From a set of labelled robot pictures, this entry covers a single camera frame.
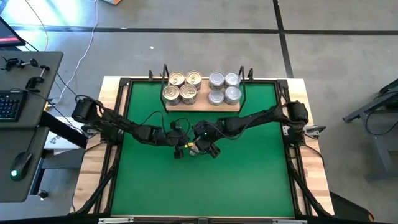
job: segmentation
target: gray desk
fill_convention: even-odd
[[[36,132],[30,128],[25,130],[10,129],[0,132],[1,202],[23,202],[27,198],[49,131],[49,128],[44,127],[37,128]],[[33,154],[30,159],[29,170],[23,180],[15,182],[10,178],[11,164],[20,152],[25,152],[26,150]]]
[[[25,62],[34,58],[39,65],[49,66],[50,70],[43,75],[44,82],[36,86],[40,90],[37,94],[48,98],[63,57],[62,52],[0,52],[0,67],[5,65],[2,57],[20,58]],[[12,67],[10,71],[0,70],[0,90],[24,90],[29,78],[40,76],[41,71],[30,65],[25,68]],[[19,121],[0,122],[0,202],[23,202],[29,193],[37,193],[44,173],[41,157],[49,131],[82,148],[86,147],[87,138],[84,135],[43,112],[44,106],[43,98],[28,93]],[[26,150],[33,154],[29,171],[23,180],[14,182],[10,178],[11,164],[18,153]]]
[[[47,65],[50,67],[43,75],[44,82],[37,85],[40,90],[40,96],[48,98],[52,84],[57,75],[58,68],[63,57],[62,52],[0,52],[0,67],[4,66],[5,62],[2,59],[21,58],[24,62],[29,62],[34,58],[39,65]],[[25,68],[13,67],[10,71],[0,70],[0,90],[10,90],[11,88],[25,89],[26,83],[32,77],[38,77],[41,73],[40,68],[35,68],[30,65]],[[39,124],[45,100],[39,96],[32,94],[27,95],[27,101],[24,109],[19,117],[18,122],[2,122],[0,128],[33,128]]]

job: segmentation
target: gray floor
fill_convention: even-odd
[[[68,4],[62,0],[31,2],[46,24],[92,26],[94,23],[94,3],[89,0],[68,1]],[[2,17],[10,24],[38,24],[23,3],[10,1]],[[280,0],[279,5],[285,29],[398,28],[398,3],[393,0]],[[24,11],[23,16],[15,13],[18,10]],[[100,1],[98,11],[99,27],[277,27],[272,0],[123,0],[116,7]],[[42,32],[19,34],[38,49],[44,48]],[[48,50],[61,50],[65,54],[59,72],[68,80],[85,51],[90,33],[49,32],[49,39]],[[398,222],[398,180],[366,182],[365,176],[373,171],[374,164],[370,142],[359,122],[344,124],[341,118],[397,78],[397,42],[395,35],[287,35],[294,77],[305,79],[315,123],[327,126],[320,145],[329,187],[370,209],[380,222]],[[70,86],[77,93],[97,97],[103,76],[147,75],[150,69],[158,73],[164,63],[170,70],[199,70],[204,74],[213,70],[236,71],[244,65],[254,69],[255,77],[286,77],[277,34],[95,33],[91,49]],[[65,93],[58,108],[68,116],[74,102],[73,95]],[[51,97],[58,95],[59,90],[54,87]],[[46,174],[45,179],[52,183],[47,190],[53,198],[44,202],[28,198],[18,205],[0,204],[0,219],[68,213],[76,176],[68,172]],[[59,182],[65,183],[65,190],[59,191]],[[50,212],[42,212],[47,206]]]

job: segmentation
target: wooden table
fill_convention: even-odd
[[[128,78],[128,77],[104,77],[102,88],[99,93],[99,100],[107,108],[114,108],[120,78]],[[312,114],[308,102],[308,96],[307,96],[307,91],[305,89],[304,80],[287,79],[287,83],[289,85],[290,99],[292,101],[299,100],[300,102],[305,104],[309,113],[308,124],[313,124]],[[124,90],[123,97],[121,100],[120,111],[124,110],[126,93],[127,90]],[[94,146],[95,144],[98,144],[99,140],[100,140],[99,136],[93,137],[88,142],[87,148]],[[306,137],[305,140],[307,145],[319,151],[319,145],[317,140],[310,139],[308,137]],[[83,206],[83,204],[88,200],[88,198],[91,196],[91,194],[98,185],[104,161],[105,148],[106,148],[105,144],[100,145],[95,149],[91,150],[90,152],[87,152],[84,156],[83,163],[80,169],[78,183],[76,185],[75,196],[73,198],[73,203],[77,210]],[[113,162],[115,151],[116,148],[112,150],[108,167],[110,167]],[[302,155],[303,167],[304,167],[305,178],[307,181],[308,188],[311,190],[312,194],[314,194],[315,198],[323,206],[323,208],[330,214],[334,214],[328,183],[326,181],[325,170],[322,164],[322,159],[317,154],[315,154],[306,147],[301,147],[300,151]],[[297,184],[296,184],[296,190],[297,190],[300,209],[302,213],[305,214],[303,195]],[[100,211],[103,211],[106,206],[106,201],[108,199],[108,192],[109,192],[109,183],[103,192],[103,199],[101,201]]]

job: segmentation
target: green mat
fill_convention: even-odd
[[[163,111],[160,83],[134,83],[128,119],[143,122],[153,111]],[[274,85],[248,84],[241,116],[276,104]],[[178,118],[191,124],[236,113],[170,112],[166,129]],[[146,124],[161,125],[160,115]],[[278,123],[245,131],[237,140],[216,142],[221,154],[183,159],[174,148],[139,144],[125,134],[112,215],[292,217],[289,180]]]

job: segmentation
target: tin can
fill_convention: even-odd
[[[185,84],[184,74],[181,72],[173,72],[169,76],[169,85],[175,85],[177,87],[181,87]]]
[[[180,103],[180,90],[177,86],[168,85],[163,89],[163,97],[169,105],[175,106]]]
[[[220,105],[224,102],[224,93],[219,90],[213,90],[209,93],[209,102],[212,105]]]
[[[180,95],[183,103],[192,105],[197,99],[197,89],[194,85],[185,84],[181,86]]]
[[[225,76],[225,88],[229,86],[239,87],[241,77],[235,73],[229,73]]]
[[[235,105],[241,100],[241,90],[230,86],[225,90],[225,103],[229,105]]]
[[[220,90],[224,87],[224,75],[221,74],[220,72],[213,72],[209,76],[209,87],[212,90]]]
[[[187,76],[185,77],[187,83],[196,87],[197,90],[200,90],[201,87],[201,73],[192,71],[188,72]]]

